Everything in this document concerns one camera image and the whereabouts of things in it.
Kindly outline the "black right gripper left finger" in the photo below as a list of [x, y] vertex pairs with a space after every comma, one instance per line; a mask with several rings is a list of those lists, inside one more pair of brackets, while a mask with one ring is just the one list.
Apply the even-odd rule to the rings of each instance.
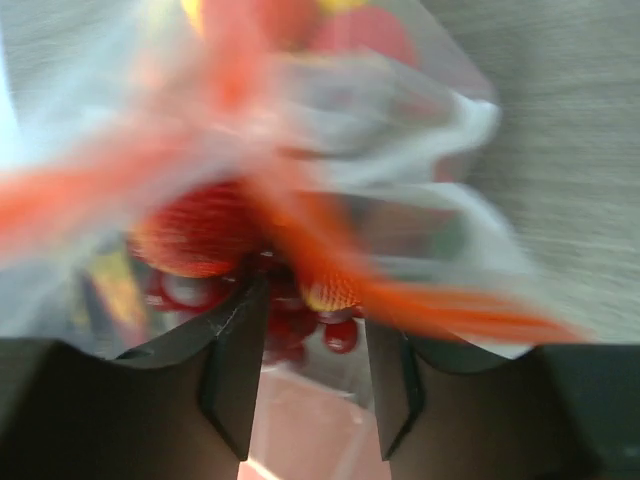
[[5, 479], [233, 479], [249, 453], [267, 281], [113, 360], [1, 343]]

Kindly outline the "clear zip bag orange seal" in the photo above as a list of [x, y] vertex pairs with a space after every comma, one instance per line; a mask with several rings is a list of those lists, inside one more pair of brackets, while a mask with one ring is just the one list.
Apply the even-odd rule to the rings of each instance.
[[[486, 83], [426, 10], [375, 3], [420, 64], [278, 48], [258, 1], [137, 1], [41, 81], [1, 98], [1, 343], [56, 340], [113, 360], [263, 277], [261, 373], [288, 370], [375, 416], [366, 326], [514, 359], [584, 334], [538, 297], [503, 217], [457, 160], [493, 135]], [[259, 248], [188, 278], [130, 232], [235, 182]]]

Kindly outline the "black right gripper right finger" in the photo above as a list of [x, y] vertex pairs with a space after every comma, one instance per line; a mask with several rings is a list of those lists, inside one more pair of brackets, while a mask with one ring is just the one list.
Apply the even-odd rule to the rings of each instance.
[[508, 359], [366, 326], [382, 458], [396, 479], [635, 479], [639, 349]]

